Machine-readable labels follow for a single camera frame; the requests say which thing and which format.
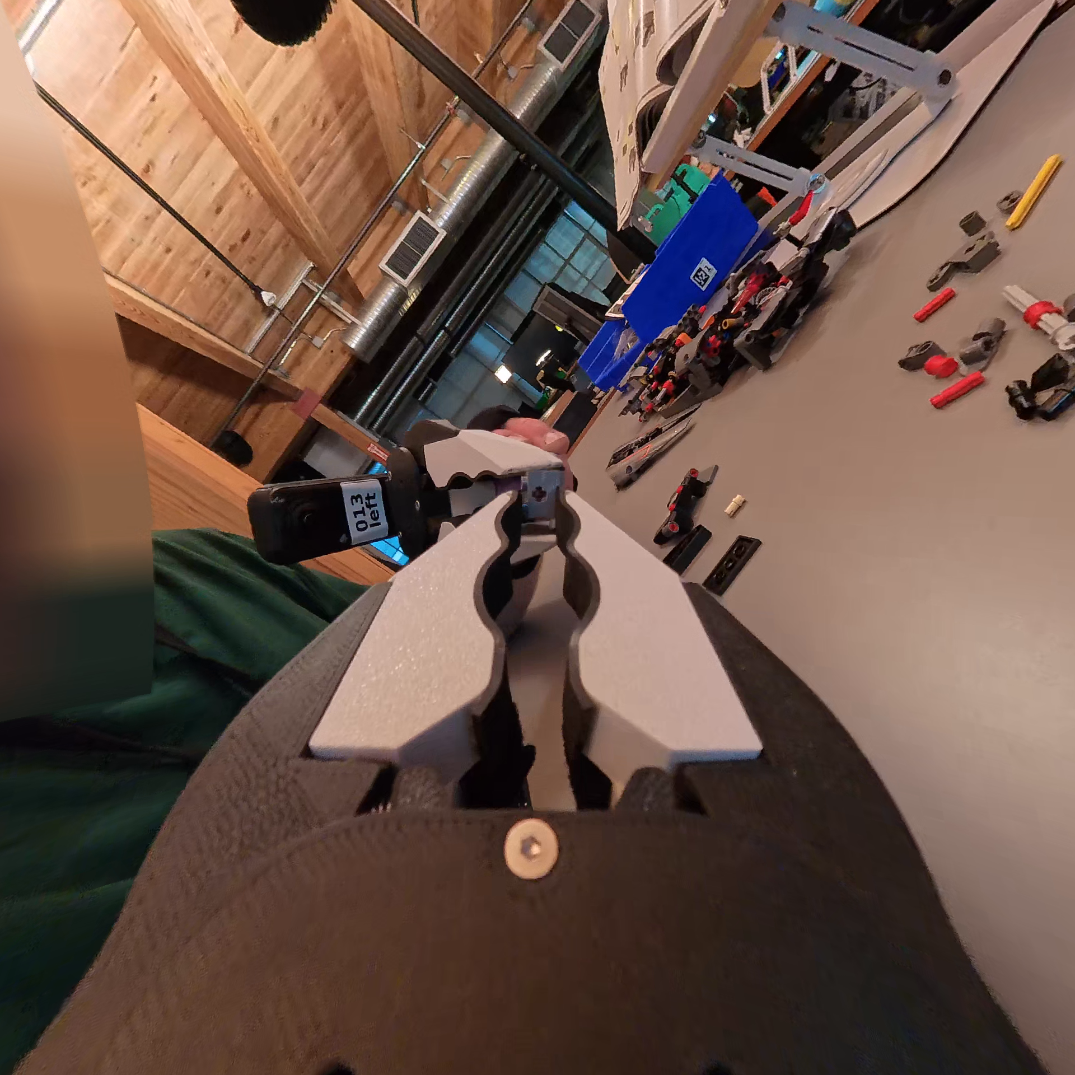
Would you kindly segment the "partly built lego car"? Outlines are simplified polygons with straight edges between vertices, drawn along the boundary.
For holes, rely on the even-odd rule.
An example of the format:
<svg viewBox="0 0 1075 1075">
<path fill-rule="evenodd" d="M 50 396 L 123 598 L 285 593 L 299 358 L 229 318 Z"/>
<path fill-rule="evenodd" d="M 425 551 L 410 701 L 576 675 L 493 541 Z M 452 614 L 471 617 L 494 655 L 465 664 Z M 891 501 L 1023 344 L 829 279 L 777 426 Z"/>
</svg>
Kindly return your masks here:
<svg viewBox="0 0 1075 1075">
<path fill-rule="evenodd" d="M 745 369 L 766 371 L 825 288 L 830 255 L 858 227 L 836 195 L 808 194 L 706 306 L 692 306 L 629 369 L 620 416 L 670 419 L 720 395 Z"/>
</svg>

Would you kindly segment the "person's left hand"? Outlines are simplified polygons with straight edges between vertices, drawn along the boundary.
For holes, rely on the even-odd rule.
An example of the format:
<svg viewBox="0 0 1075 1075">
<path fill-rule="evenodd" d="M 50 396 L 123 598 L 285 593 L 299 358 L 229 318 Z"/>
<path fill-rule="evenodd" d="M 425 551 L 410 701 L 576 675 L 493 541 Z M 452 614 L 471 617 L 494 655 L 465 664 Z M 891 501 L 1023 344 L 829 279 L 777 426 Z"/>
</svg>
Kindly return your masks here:
<svg viewBox="0 0 1075 1075">
<path fill-rule="evenodd" d="M 514 417 L 505 420 L 505 422 L 502 422 L 494 430 L 494 433 L 501 438 L 513 438 L 515 441 L 532 445 L 540 450 L 549 452 L 551 455 L 555 455 L 563 465 L 567 488 L 571 489 L 571 491 L 577 491 L 578 481 L 571 470 L 569 460 L 570 441 L 564 433 L 553 429 L 547 422 L 542 422 L 541 419 L 524 417 Z"/>
</svg>

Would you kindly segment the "black lego plate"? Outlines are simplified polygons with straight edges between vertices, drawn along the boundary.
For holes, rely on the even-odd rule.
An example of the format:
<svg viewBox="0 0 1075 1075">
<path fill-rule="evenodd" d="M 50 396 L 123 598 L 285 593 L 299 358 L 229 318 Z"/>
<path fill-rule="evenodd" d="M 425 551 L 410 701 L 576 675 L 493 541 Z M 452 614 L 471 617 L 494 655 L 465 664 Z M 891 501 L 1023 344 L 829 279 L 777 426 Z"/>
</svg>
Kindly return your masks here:
<svg viewBox="0 0 1075 1075">
<path fill-rule="evenodd" d="M 706 575 L 702 583 L 703 588 L 715 597 L 726 594 L 761 547 L 760 539 L 739 535 Z"/>
</svg>

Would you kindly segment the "person's green shirt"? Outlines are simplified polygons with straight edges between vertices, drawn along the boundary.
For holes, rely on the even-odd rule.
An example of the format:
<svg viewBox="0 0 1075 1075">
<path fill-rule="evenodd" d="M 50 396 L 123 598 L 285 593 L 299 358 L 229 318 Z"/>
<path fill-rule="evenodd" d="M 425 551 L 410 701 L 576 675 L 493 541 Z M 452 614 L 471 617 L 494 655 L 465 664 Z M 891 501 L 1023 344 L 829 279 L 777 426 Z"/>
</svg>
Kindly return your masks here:
<svg viewBox="0 0 1075 1075">
<path fill-rule="evenodd" d="M 156 531 L 153 568 L 149 692 L 2 723 L 4 1073 L 92 964 L 209 748 L 367 590 L 213 529 Z"/>
</svg>

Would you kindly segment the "white ceiling vent panel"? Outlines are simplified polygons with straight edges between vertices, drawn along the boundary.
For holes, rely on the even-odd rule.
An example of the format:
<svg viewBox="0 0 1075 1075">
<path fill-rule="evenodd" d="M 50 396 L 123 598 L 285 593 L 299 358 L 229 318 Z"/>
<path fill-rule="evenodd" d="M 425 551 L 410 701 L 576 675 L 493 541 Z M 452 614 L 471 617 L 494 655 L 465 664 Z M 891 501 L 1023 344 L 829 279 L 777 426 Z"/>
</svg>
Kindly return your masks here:
<svg viewBox="0 0 1075 1075">
<path fill-rule="evenodd" d="M 379 262 L 383 275 L 403 287 L 412 285 L 422 272 L 446 236 L 428 214 L 416 212 L 410 218 L 395 244 Z"/>
<path fill-rule="evenodd" d="M 542 35 L 539 52 L 559 68 L 567 68 L 594 32 L 600 19 L 601 12 L 590 2 L 567 2 L 556 20 Z"/>
</svg>

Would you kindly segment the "grey pointed lego panel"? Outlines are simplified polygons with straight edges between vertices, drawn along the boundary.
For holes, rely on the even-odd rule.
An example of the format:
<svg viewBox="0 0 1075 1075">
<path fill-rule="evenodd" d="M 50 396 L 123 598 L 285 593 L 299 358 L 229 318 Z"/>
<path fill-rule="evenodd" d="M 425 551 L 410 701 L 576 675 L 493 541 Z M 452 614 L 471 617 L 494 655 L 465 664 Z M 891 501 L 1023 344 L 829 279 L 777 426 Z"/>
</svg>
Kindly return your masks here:
<svg viewBox="0 0 1075 1075">
<path fill-rule="evenodd" d="M 616 448 L 606 464 L 606 474 L 615 489 L 624 490 L 634 484 L 658 458 L 688 433 L 693 427 L 698 410 L 697 406 L 686 410 L 679 416 L 659 422 L 653 430 Z"/>
</svg>

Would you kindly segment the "silver ventilation duct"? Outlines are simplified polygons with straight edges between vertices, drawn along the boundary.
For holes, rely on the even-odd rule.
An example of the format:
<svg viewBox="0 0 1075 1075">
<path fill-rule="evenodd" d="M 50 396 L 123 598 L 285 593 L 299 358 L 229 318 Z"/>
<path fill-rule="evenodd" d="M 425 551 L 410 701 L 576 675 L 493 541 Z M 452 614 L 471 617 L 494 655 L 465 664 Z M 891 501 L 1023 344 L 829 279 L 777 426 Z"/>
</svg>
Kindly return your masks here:
<svg viewBox="0 0 1075 1075">
<path fill-rule="evenodd" d="M 569 146 L 594 110 L 597 62 L 594 52 L 579 55 L 564 69 L 546 57 L 538 58 L 525 71 L 521 84 L 507 104 L 517 119 L 564 160 L 570 160 Z M 391 336 L 396 325 L 438 274 L 447 257 L 461 250 L 465 258 L 473 258 L 475 247 L 465 245 L 465 233 L 473 223 L 488 216 L 486 204 L 489 200 L 498 205 L 501 195 L 520 189 L 531 171 L 536 173 L 539 180 L 543 176 L 538 167 L 522 159 L 493 130 L 482 137 L 473 152 L 454 168 L 454 181 L 444 197 L 433 197 L 432 206 L 419 211 L 445 229 L 446 236 L 417 280 L 408 287 L 400 286 L 383 275 L 378 263 L 377 282 L 359 305 L 354 320 L 341 333 L 343 346 L 355 360 L 368 364 L 375 359 L 383 343 Z M 384 249 L 381 260 L 390 246 Z"/>
</svg>

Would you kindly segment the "cluster of dark grey connectors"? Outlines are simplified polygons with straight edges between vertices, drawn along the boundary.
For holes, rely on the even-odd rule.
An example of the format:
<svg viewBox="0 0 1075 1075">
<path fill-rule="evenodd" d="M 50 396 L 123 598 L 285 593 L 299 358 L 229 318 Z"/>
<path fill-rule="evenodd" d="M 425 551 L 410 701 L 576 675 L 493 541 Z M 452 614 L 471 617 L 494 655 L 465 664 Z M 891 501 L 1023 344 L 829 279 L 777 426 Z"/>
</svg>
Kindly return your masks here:
<svg viewBox="0 0 1075 1075">
<path fill-rule="evenodd" d="M 1013 202 L 1021 194 L 1012 191 L 1004 195 L 998 201 L 997 213 L 991 218 L 972 211 L 960 219 L 959 229 L 963 243 L 927 280 L 929 300 L 945 287 L 954 288 L 952 284 L 957 277 L 981 274 L 985 269 L 997 262 L 1002 252 L 997 228 L 1001 218 L 1007 217 Z M 907 372 L 924 372 L 922 366 L 931 355 L 945 354 L 956 358 L 960 363 L 960 372 L 951 377 L 956 375 L 963 377 L 975 371 L 984 372 L 1000 349 L 1006 330 L 1007 325 L 1003 318 L 988 317 L 954 352 L 945 349 L 932 340 L 923 341 L 912 345 L 899 360 L 898 366 Z"/>
</svg>

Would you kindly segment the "grey lego block assembly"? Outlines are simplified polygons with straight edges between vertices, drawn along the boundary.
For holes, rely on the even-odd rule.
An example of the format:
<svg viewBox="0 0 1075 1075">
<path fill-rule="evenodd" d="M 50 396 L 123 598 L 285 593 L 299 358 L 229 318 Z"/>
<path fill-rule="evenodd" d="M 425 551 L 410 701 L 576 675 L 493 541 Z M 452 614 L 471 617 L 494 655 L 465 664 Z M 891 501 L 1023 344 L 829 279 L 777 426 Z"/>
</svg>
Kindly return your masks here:
<svg viewBox="0 0 1075 1075">
<path fill-rule="evenodd" d="M 561 468 L 531 469 L 520 477 L 519 503 L 526 526 L 551 526 L 563 484 Z"/>
</svg>

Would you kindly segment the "white book stand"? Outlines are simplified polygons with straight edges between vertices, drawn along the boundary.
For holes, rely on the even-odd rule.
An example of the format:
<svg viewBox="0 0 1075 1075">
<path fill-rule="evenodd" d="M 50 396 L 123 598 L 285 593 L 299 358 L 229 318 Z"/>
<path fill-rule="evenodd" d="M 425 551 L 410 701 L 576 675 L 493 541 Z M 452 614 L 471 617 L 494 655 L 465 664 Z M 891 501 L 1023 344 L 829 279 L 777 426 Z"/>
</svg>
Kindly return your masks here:
<svg viewBox="0 0 1075 1075">
<path fill-rule="evenodd" d="M 727 180 L 752 180 L 782 190 L 778 209 L 835 181 L 847 207 L 861 202 L 859 223 L 873 221 L 952 150 L 1056 4 L 992 3 L 938 54 L 916 51 L 852 22 L 869 6 L 855 3 L 845 17 L 806 2 L 728 1 L 727 8 L 714 8 L 663 116 L 663 121 L 682 120 L 683 133 L 691 140 L 674 152 L 664 175 L 653 176 L 642 188 L 662 188 L 680 159 L 690 157 L 719 168 Z M 822 164 L 792 167 L 763 156 L 762 137 L 788 117 L 787 105 L 825 60 L 878 76 L 898 94 Z M 742 84 L 740 74 L 759 76 L 764 105 L 759 133 L 746 146 L 702 132 L 723 92 Z"/>
</svg>

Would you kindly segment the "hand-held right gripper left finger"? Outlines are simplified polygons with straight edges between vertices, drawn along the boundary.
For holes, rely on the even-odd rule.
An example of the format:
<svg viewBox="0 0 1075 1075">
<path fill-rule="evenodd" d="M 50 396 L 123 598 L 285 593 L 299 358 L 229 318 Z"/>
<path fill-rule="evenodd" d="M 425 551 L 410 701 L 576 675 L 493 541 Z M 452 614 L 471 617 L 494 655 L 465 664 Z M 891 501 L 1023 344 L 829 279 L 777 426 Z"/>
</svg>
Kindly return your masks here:
<svg viewBox="0 0 1075 1075">
<path fill-rule="evenodd" d="M 503 492 L 396 575 L 322 719 L 320 759 L 470 769 L 504 674 L 521 503 Z"/>
</svg>

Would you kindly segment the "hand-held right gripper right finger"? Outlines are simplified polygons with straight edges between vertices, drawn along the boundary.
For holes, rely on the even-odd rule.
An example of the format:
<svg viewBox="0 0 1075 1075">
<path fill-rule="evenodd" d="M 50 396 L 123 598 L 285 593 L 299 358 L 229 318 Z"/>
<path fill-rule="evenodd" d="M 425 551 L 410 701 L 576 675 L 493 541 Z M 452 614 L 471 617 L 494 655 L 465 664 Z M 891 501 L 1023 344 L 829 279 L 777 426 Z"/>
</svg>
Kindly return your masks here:
<svg viewBox="0 0 1075 1075">
<path fill-rule="evenodd" d="M 573 491 L 556 534 L 575 615 L 562 702 L 572 785 L 756 760 L 759 733 L 680 576 Z"/>
</svg>

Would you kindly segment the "long grey lego axle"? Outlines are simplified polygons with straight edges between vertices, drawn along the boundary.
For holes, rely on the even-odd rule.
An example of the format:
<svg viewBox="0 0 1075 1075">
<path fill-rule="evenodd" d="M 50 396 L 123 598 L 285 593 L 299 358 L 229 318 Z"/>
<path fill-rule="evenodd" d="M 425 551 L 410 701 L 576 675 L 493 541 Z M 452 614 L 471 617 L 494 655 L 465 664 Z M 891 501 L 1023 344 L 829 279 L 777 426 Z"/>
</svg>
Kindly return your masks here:
<svg viewBox="0 0 1075 1075">
<path fill-rule="evenodd" d="M 1040 331 L 1054 343 L 1058 352 L 1074 353 L 1074 322 L 1064 309 L 1048 300 L 1040 300 L 1023 288 L 1008 285 L 1002 289 L 1007 303 L 1031 329 Z"/>
</svg>

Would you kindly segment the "open instruction book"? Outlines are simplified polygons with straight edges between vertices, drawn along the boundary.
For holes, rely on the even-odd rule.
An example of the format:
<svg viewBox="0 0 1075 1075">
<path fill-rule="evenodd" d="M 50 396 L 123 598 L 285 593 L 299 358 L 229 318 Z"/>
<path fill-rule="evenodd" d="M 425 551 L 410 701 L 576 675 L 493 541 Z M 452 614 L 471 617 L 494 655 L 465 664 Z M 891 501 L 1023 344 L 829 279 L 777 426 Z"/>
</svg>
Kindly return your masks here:
<svg viewBox="0 0 1075 1075">
<path fill-rule="evenodd" d="M 645 181 L 665 175 L 690 140 L 682 120 L 663 121 L 714 1 L 617 1 L 599 67 L 601 101 L 613 152 L 616 228 L 629 227 Z"/>
</svg>

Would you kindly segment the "small black lego assembly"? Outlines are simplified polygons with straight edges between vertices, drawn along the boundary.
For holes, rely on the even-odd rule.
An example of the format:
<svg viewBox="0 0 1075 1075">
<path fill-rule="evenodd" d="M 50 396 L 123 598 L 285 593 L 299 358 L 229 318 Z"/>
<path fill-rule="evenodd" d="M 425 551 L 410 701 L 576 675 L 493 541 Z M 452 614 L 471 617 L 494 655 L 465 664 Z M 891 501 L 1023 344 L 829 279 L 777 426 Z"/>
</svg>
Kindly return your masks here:
<svg viewBox="0 0 1075 1075">
<path fill-rule="evenodd" d="M 653 544 L 665 546 L 690 533 L 694 526 L 696 508 L 707 493 L 718 471 L 719 465 L 714 464 L 703 470 L 692 468 L 685 474 L 666 503 L 665 521 L 653 538 Z"/>
</svg>

